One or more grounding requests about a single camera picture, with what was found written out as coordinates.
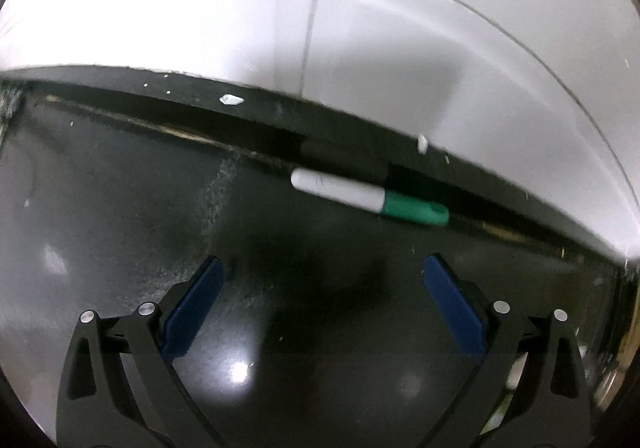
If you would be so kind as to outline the white green marker pen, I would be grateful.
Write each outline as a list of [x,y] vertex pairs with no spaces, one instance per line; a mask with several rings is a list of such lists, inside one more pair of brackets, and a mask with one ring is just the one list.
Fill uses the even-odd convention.
[[290,180],[292,187],[300,192],[369,213],[400,218],[427,226],[447,226],[450,220],[449,211],[444,205],[406,197],[369,183],[307,168],[295,168]]

